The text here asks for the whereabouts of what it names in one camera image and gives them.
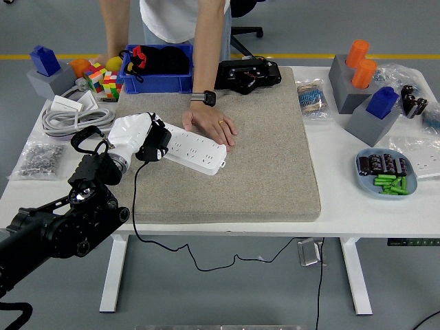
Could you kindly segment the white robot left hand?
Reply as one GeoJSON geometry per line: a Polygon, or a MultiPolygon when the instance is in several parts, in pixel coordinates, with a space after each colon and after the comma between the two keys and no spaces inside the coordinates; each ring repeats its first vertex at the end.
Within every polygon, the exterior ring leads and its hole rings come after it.
{"type": "Polygon", "coordinates": [[[133,156],[142,162],[161,160],[168,152],[171,132],[156,113],[147,112],[116,119],[108,140],[110,158],[125,173],[133,156]]]}

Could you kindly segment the person's right hand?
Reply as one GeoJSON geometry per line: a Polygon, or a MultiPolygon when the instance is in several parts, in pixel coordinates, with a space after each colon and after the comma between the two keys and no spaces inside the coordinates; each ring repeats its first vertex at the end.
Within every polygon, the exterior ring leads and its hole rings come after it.
{"type": "Polygon", "coordinates": [[[117,52],[108,52],[106,54],[99,54],[95,58],[91,58],[89,62],[91,64],[100,63],[101,65],[106,66],[109,61],[115,62],[116,59],[119,63],[122,61],[117,52]]]}

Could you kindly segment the person's left hand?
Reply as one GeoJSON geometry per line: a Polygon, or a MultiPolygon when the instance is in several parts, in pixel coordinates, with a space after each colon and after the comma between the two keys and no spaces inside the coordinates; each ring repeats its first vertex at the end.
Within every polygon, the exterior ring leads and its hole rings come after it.
{"type": "Polygon", "coordinates": [[[202,130],[217,144],[227,149],[235,145],[234,137],[238,134],[232,119],[216,107],[209,107],[200,102],[192,102],[182,115],[182,124],[186,131],[193,126],[202,130]]]}

